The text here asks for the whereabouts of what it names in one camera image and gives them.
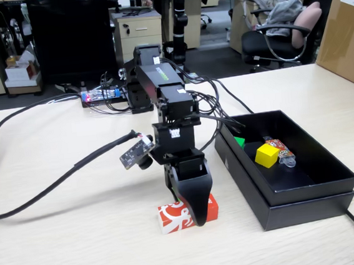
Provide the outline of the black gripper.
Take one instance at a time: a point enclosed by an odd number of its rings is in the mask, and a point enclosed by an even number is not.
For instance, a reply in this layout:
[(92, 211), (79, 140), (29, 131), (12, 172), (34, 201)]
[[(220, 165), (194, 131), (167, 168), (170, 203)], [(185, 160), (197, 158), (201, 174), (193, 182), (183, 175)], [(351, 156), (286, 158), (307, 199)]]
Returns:
[(175, 202), (181, 200), (193, 222), (201, 227), (207, 222), (212, 176), (204, 154), (195, 147), (194, 127), (199, 119), (176, 123), (153, 123), (154, 148), (151, 157), (164, 165), (165, 185)]

